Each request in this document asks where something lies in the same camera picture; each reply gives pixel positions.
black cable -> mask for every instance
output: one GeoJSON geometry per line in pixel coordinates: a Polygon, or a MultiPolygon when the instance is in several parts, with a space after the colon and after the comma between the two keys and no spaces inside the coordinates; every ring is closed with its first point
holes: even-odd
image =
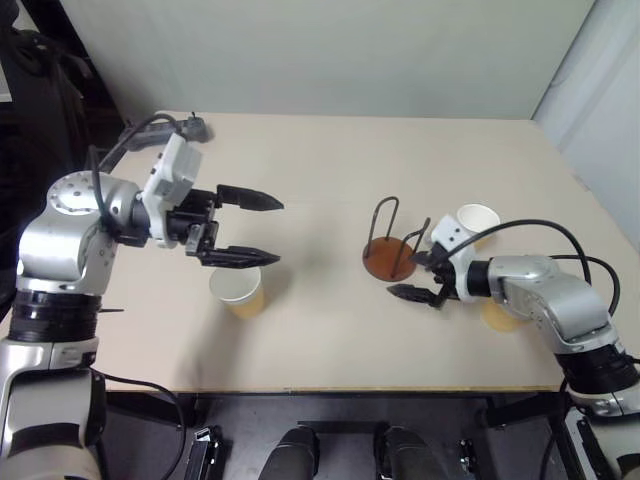
{"type": "Polygon", "coordinates": [[[182,458],[182,454],[184,453],[184,447],[187,443],[187,424],[185,423],[184,412],[182,411],[182,406],[178,401],[178,397],[176,397],[173,392],[170,392],[169,390],[164,388],[162,385],[158,385],[156,383],[145,382],[143,380],[131,380],[130,378],[116,377],[114,375],[98,372],[97,370],[96,370],[96,373],[103,375],[104,378],[106,378],[107,380],[111,380],[112,382],[126,383],[129,385],[139,385],[142,387],[153,388],[155,390],[158,390],[159,392],[164,393],[167,397],[171,399],[171,401],[176,407],[176,412],[178,413],[178,418],[180,420],[180,448],[176,452],[176,456],[173,459],[173,462],[171,462],[171,466],[167,469],[166,473],[161,477],[162,480],[168,480],[168,478],[173,474],[174,470],[180,463],[180,459],[182,458]]]}
{"type": "Polygon", "coordinates": [[[142,120],[140,123],[134,125],[131,130],[129,130],[129,132],[124,137],[122,137],[122,139],[119,140],[111,150],[109,150],[109,152],[100,162],[99,170],[101,172],[110,173],[120,161],[120,159],[116,158],[116,156],[119,155],[123,149],[126,150],[127,142],[129,142],[129,140],[131,140],[136,133],[140,132],[140,130],[145,128],[147,125],[155,122],[156,120],[168,121],[178,135],[182,134],[180,125],[175,118],[167,113],[154,113],[153,115],[142,120]]]}
{"type": "Polygon", "coordinates": [[[87,156],[89,157],[89,164],[91,165],[91,181],[93,183],[93,196],[96,199],[96,204],[98,205],[98,210],[100,211],[100,219],[102,220],[103,226],[107,229],[108,232],[112,232],[112,222],[111,215],[109,215],[109,210],[107,210],[107,206],[104,203],[104,198],[102,197],[102,185],[100,184],[100,170],[98,168],[98,152],[94,145],[89,145],[87,150],[87,156]]]}
{"type": "Polygon", "coordinates": [[[449,250],[446,254],[442,255],[439,258],[437,258],[433,262],[433,265],[434,266],[441,265],[443,262],[447,261],[449,258],[451,258],[456,253],[458,253],[460,250],[468,247],[472,243],[477,242],[478,240],[480,240],[480,239],[482,239],[484,237],[487,237],[487,236],[491,235],[492,233],[495,233],[495,232],[497,232],[499,230],[504,230],[506,228],[519,227],[519,226],[522,226],[522,225],[542,225],[542,226],[545,226],[545,227],[550,227],[550,228],[553,228],[555,230],[558,230],[565,237],[567,237],[567,239],[571,242],[571,245],[573,245],[573,248],[576,249],[576,252],[578,254],[578,258],[580,259],[580,263],[582,265],[582,271],[584,273],[585,282],[587,282],[588,284],[591,284],[591,271],[589,270],[589,262],[587,262],[587,257],[586,257],[586,255],[584,253],[584,250],[582,249],[582,246],[578,242],[578,239],[576,239],[576,237],[574,237],[573,234],[569,230],[567,230],[565,227],[563,227],[562,225],[560,225],[558,223],[552,222],[550,220],[538,220],[538,219],[527,218],[527,219],[523,219],[523,220],[513,220],[511,222],[501,223],[500,225],[496,225],[494,227],[487,228],[486,230],[483,230],[482,232],[477,233],[473,237],[468,238],[467,240],[462,242],[457,247],[454,247],[453,249],[449,250]]]}
{"type": "MultiPolygon", "coordinates": [[[[551,255],[551,258],[556,260],[578,260],[579,257],[577,255],[551,255]]],[[[620,302],[620,278],[618,277],[618,273],[604,260],[589,256],[587,257],[587,260],[604,267],[611,276],[611,283],[613,283],[613,295],[611,296],[611,303],[609,304],[609,315],[613,317],[613,314],[618,308],[618,303],[620,302]]]]}

silver robot arm segment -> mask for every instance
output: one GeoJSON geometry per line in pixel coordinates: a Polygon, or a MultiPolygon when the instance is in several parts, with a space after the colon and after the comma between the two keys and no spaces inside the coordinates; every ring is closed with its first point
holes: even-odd
{"type": "Polygon", "coordinates": [[[49,189],[44,211],[20,241],[9,335],[0,341],[0,478],[99,478],[86,447],[104,426],[105,381],[89,367],[118,244],[180,243],[202,265],[223,268],[279,260],[256,248],[215,247],[213,216],[223,204],[260,211],[283,205],[245,188],[195,190],[199,166],[200,153],[174,134],[142,190],[103,173],[96,185],[89,171],[49,189]]]}

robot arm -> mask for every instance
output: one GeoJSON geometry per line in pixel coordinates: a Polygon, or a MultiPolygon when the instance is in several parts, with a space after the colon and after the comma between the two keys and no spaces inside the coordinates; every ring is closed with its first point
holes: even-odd
{"type": "Polygon", "coordinates": [[[432,292],[412,285],[389,290],[434,307],[446,298],[473,302],[491,297],[511,315],[534,322],[564,372],[573,403],[590,419],[600,449],[622,478],[630,471],[622,468],[628,467],[630,459],[632,465],[640,465],[640,374],[619,340],[607,306],[591,285],[563,272],[549,257],[477,261],[473,247],[466,247],[439,263],[443,253],[468,238],[447,216],[432,233],[432,250],[414,256],[448,292],[443,298],[441,291],[440,302],[432,292]]]}
{"type": "Polygon", "coordinates": [[[99,478],[86,447],[104,426],[105,382],[89,367],[118,244],[179,243],[204,266],[279,260],[256,248],[215,248],[215,209],[283,205],[245,188],[192,189],[199,166],[200,153],[174,134],[143,189],[103,173],[94,182],[96,172],[88,171],[49,189],[45,210],[20,241],[18,291],[9,335],[0,341],[1,478],[99,478]]]}

metal rod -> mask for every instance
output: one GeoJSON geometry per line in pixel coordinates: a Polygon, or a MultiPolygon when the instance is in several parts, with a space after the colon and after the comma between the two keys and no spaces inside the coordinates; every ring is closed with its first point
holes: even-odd
{"type": "Polygon", "coordinates": [[[420,235],[420,237],[418,237],[418,241],[416,242],[416,246],[413,248],[413,253],[415,253],[415,251],[418,249],[418,245],[420,244],[420,240],[422,240],[422,237],[424,236],[424,232],[427,231],[427,228],[429,227],[430,223],[431,223],[431,218],[427,217],[427,219],[424,221],[424,225],[420,230],[411,232],[406,237],[404,237],[404,239],[402,240],[402,244],[398,249],[398,253],[396,254],[396,260],[395,262],[393,262],[393,269],[391,270],[391,278],[395,277],[396,273],[398,273],[398,265],[400,265],[400,257],[402,256],[402,250],[404,250],[404,246],[407,244],[407,242],[411,238],[415,237],[416,235],[420,235]]]}
{"type": "Polygon", "coordinates": [[[422,237],[424,237],[424,234],[427,231],[427,228],[429,228],[429,224],[430,223],[431,223],[431,217],[427,217],[427,219],[424,221],[424,225],[422,226],[422,232],[420,233],[420,236],[418,237],[418,240],[416,241],[416,246],[413,247],[413,253],[416,253],[418,251],[418,247],[420,246],[420,242],[422,241],[422,237]]]}
{"type": "Polygon", "coordinates": [[[376,228],[376,220],[378,219],[378,212],[380,211],[380,207],[383,204],[388,202],[389,200],[393,200],[396,202],[395,207],[393,207],[393,213],[391,214],[391,221],[389,222],[389,227],[387,228],[387,235],[385,236],[385,240],[389,240],[389,235],[391,234],[391,227],[393,227],[393,222],[396,219],[396,213],[398,212],[398,206],[400,205],[400,200],[398,197],[386,197],[380,200],[378,205],[376,205],[375,210],[373,211],[373,218],[371,219],[371,228],[369,229],[369,240],[367,240],[367,248],[364,251],[364,258],[369,258],[369,250],[371,249],[371,241],[373,240],[373,230],[376,228]]]}

black cylindrical joint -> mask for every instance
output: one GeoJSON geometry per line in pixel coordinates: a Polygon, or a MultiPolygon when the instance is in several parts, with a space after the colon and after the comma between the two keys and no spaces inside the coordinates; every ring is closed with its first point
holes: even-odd
{"type": "Polygon", "coordinates": [[[490,297],[489,262],[473,261],[467,273],[467,290],[474,297],[490,297]]]}
{"type": "Polygon", "coordinates": [[[9,340],[77,342],[95,336],[101,298],[89,295],[18,292],[9,340]]]}
{"type": "Polygon", "coordinates": [[[616,392],[629,388],[640,380],[631,357],[618,352],[613,345],[589,352],[556,355],[556,358],[574,392],[616,392]]]}

